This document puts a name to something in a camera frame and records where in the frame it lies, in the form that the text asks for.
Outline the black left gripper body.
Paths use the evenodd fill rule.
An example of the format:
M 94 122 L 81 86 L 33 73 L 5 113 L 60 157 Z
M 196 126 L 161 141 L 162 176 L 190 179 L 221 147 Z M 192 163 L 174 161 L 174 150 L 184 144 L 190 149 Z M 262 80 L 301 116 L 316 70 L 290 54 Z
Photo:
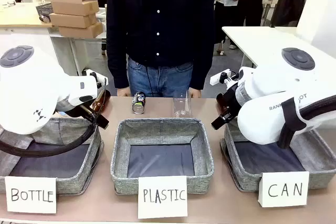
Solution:
M 67 100 L 62 100 L 56 105 L 56 112 L 64 112 L 66 115 L 72 118 L 83 117 L 88 121 L 93 121 L 95 119 L 95 115 L 93 110 L 90 108 L 94 99 L 84 101 L 82 104 L 74 106 L 71 105 Z

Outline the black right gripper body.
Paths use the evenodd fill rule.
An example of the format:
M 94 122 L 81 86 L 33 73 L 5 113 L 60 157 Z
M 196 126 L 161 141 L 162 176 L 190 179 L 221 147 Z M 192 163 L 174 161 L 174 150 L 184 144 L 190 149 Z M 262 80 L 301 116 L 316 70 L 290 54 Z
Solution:
M 238 84 L 234 84 L 224 93 L 224 102 L 226 108 L 226 115 L 228 120 L 234 119 L 240 110 L 240 104 L 236 99 L 236 89 Z

